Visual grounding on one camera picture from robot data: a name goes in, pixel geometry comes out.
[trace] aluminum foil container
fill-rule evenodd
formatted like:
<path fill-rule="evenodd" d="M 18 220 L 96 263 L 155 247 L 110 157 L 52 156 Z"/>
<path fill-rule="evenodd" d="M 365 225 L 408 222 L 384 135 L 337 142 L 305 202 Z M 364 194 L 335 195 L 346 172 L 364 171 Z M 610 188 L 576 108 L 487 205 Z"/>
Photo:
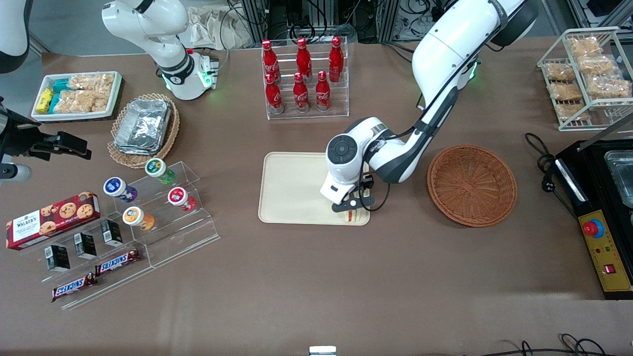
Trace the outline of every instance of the aluminum foil container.
<path fill-rule="evenodd" d="M 164 100 L 133 100 L 116 133 L 118 151 L 133 155 L 155 155 L 163 147 L 172 109 Z"/>

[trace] brown woven basket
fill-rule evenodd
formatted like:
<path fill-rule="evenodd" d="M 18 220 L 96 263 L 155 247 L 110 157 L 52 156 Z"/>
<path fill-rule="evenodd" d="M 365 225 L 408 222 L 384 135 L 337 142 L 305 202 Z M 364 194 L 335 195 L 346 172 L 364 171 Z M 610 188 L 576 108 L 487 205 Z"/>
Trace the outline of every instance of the brown woven basket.
<path fill-rule="evenodd" d="M 149 161 L 150 159 L 154 157 L 165 158 L 167 153 L 169 153 L 169 150 L 173 146 L 173 142 L 176 140 L 176 135 L 178 134 L 178 127 L 180 126 L 180 115 L 178 114 L 178 109 L 176 109 L 176 105 L 173 103 L 173 101 L 162 94 L 156 94 L 156 93 L 143 94 L 136 99 L 145 99 L 145 100 L 160 99 L 160 100 L 165 100 L 166 102 L 172 105 L 172 114 L 169 119 L 169 124 L 167 125 L 167 131 L 165 132 L 166 137 L 165 137 L 165 141 L 163 142 L 163 148 L 156 155 L 154 156 L 128 155 L 128 154 L 119 152 L 115 147 L 114 141 L 108 143 L 108 151 L 110 152 L 110 157 L 112 157 L 114 161 L 121 163 L 122 165 L 126 165 L 128 167 L 142 169 L 142 168 L 145 168 L 145 163 L 147 163 L 147 161 Z M 119 112 L 118 116 L 116 117 L 115 123 L 112 125 L 112 130 L 110 132 L 112 133 L 113 139 L 116 136 L 116 133 L 118 132 L 119 127 L 121 126 L 121 121 L 123 120 L 123 117 L 125 116 L 125 112 L 127 111 L 127 108 L 129 106 L 130 106 L 130 103 L 127 103 L 127 105 L 125 105 L 123 110 L 121 110 L 121 112 Z"/>
<path fill-rule="evenodd" d="M 450 219 L 486 227 L 505 219 L 517 202 L 517 182 L 499 156 L 463 144 L 441 151 L 427 172 L 431 199 Z"/>

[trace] brown table surface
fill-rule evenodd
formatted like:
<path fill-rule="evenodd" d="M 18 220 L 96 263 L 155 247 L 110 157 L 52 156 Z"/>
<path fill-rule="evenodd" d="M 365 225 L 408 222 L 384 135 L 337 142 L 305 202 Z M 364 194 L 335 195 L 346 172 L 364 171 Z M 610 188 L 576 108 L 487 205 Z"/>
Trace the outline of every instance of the brown table surface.
<path fill-rule="evenodd" d="M 363 227 L 264 224 L 260 176 L 271 151 L 320 152 L 353 120 L 371 115 L 395 132 L 420 112 L 411 67 L 384 46 L 351 48 L 351 115 L 269 122 L 259 50 L 231 53 L 218 89 L 177 101 L 178 139 L 169 162 L 184 161 L 221 239 L 76 310 L 49 303 L 50 290 L 16 251 L 0 251 L 0 350 L 11 355 L 302 355 L 336 345 L 341 355 L 476 355 L 511 350 L 502 340 L 560 346 L 558 333 L 590 337 L 631 354 L 633 303 L 602 300 L 577 222 L 541 191 L 540 135 L 553 153 L 590 134 L 561 133 L 536 62 L 553 38 L 484 49 L 477 76 L 413 176 L 392 187 Z M 169 94 L 147 55 L 47 54 L 45 73 L 117 70 L 122 103 Z M 0 189 L 0 220 L 31 212 L 105 178 L 143 176 L 110 159 L 111 122 L 46 125 L 89 142 L 92 160 L 19 158 L 26 184 Z M 502 223 L 471 229 L 429 198 L 426 172 L 440 150 L 479 144 L 510 166 L 518 202 Z M 384 186 L 375 188 L 380 200 Z"/>

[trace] walkers cookie box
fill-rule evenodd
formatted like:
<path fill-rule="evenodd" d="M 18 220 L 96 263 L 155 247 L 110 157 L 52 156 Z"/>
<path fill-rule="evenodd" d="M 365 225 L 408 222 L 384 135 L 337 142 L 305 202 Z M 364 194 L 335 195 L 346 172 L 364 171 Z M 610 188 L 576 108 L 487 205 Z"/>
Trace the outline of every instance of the walkers cookie box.
<path fill-rule="evenodd" d="M 6 223 L 6 247 L 22 250 L 98 219 L 97 196 L 84 191 Z"/>

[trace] snickers bar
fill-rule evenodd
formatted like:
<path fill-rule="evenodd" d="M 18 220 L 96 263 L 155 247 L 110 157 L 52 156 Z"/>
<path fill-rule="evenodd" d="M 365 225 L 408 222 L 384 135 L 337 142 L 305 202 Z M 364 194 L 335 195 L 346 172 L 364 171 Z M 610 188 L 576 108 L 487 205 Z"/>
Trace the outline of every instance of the snickers bar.
<path fill-rule="evenodd" d="M 98 266 L 94 266 L 95 274 L 100 276 L 103 272 L 107 272 L 109 270 L 113 270 L 117 267 L 121 267 L 129 262 L 133 262 L 141 259 L 141 254 L 137 249 L 126 252 L 124 255 L 120 255 L 119 257 L 114 258 L 113 260 L 107 261 Z"/>
<path fill-rule="evenodd" d="M 51 300 L 51 303 L 62 296 L 69 295 L 82 288 L 92 286 L 93 284 L 97 284 L 97 277 L 92 272 L 88 272 L 88 274 L 76 281 L 53 288 L 53 300 Z"/>

